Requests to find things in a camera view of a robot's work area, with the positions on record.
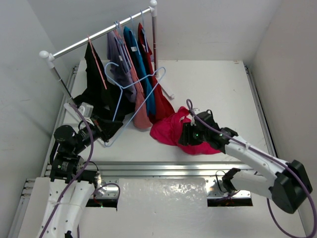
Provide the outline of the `light blue wire hanger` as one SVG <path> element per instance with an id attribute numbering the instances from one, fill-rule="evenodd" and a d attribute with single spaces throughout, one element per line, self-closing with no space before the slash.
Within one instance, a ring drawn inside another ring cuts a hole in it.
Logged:
<path id="1" fill-rule="evenodd" d="M 118 102 L 116 105 L 115 113 L 112 117 L 112 122 L 114 122 L 114 120 L 116 119 L 118 109 L 119 109 L 119 106 L 120 106 L 121 101 L 122 101 L 124 89 L 128 89 L 129 87 L 135 86 L 136 84 L 141 84 L 141 81 L 144 81 L 145 79 L 147 79 L 150 76 L 155 76 L 155 74 L 159 73 L 160 71 L 162 72 L 162 75 L 159 76 L 158 82 L 154 85 L 154 87 L 148 93 L 148 95 L 146 97 L 144 97 L 143 93 L 137 92 L 136 100 L 135 100 L 135 106 L 136 106 L 135 112 L 131 115 L 131 117 L 129 119 L 123 120 L 123 126 L 115 133 L 115 135 L 111 139 L 109 139 L 108 141 L 103 143 L 104 147 L 106 147 L 106 148 L 110 148 L 118 140 L 118 138 L 127 129 L 127 127 L 131 124 L 131 122 L 134 120 L 134 118 L 139 114 L 139 111 L 143 110 L 143 106 L 146 104 L 146 102 L 150 98 L 150 96 L 154 95 L 154 90 L 159 86 L 159 84 L 161 83 L 161 81 L 163 80 L 163 78 L 165 77 L 165 74 L 166 74 L 166 68 L 164 66 L 162 66 L 162 67 L 159 67 L 158 69 L 156 69 L 152 74 L 148 74 L 148 75 L 142 77 L 141 79 L 138 79 L 137 81 L 135 81 L 127 86 L 122 86 L 116 80 L 114 80 L 112 76 L 110 76 L 110 74 L 109 74 L 110 71 L 108 70 L 108 67 L 110 67 L 111 65 L 119 66 L 117 63 L 109 61 L 104 66 L 104 73 L 107 76 L 107 79 L 109 79 L 111 82 L 113 82 L 120 89 L 120 96 L 119 96 L 119 99 L 118 99 Z"/>

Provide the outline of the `magenta t-shirt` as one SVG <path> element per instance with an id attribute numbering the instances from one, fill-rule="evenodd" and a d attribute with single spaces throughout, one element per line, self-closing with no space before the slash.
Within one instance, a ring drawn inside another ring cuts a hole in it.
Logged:
<path id="1" fill-rule="evenodd" d="M 189 155 L 213 155 L 220 153 L 219 150 L 211 148 L 211 146 L 206 142 L 194 146 L 184 146 L 178 143 L 182 133 L 183 124 L 191 122 L 188 115 L 189 110 L 186 107 L 181 106 L 178 111 L 171 116 L 156 122 L 151 128 L 150 136 L 159 143 L 169 146 L 177 146 Z"/>

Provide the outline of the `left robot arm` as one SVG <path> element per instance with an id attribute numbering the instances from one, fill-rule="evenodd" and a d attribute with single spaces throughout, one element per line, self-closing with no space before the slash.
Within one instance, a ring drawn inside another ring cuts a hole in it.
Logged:
<path id="1" fill-rule="evenodd" d="M 118 184 L 106 183 L 98 170 L 86 169 L 90 160 L 83 160 L 79 154 L 87 147 L 93 149 L 98 139 L 108 142 L 122 125 L 121 121 L 94 116 L 80 121 L 77 131 L 70 125 L 55 130 L 48 200 L 39 238 L 77 238 L 81 216 L 91 198 L 110 194 L 115 200 L 119 198 Z"/>

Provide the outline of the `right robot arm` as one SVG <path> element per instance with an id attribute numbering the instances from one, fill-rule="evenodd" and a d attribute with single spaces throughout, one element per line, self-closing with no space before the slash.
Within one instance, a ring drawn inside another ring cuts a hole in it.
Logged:
<path id="1" fill-rule="evenodd" d="M 287 162 L 254 147 L 236 131 L 220 128 L 212 112 L 192 112 L 191 122 L 183 125 L 179 143 L 184 146 L 207 143 L 211 148 L 234 157 L 256 172 L 232 168 L 221 177 L 220 187 L 232 194 L 248 190 L 272 200 L 277 207 L 293 214 L 302 203 L 311 200 L 312 186 L 305 167 L 297 160 Z"/>

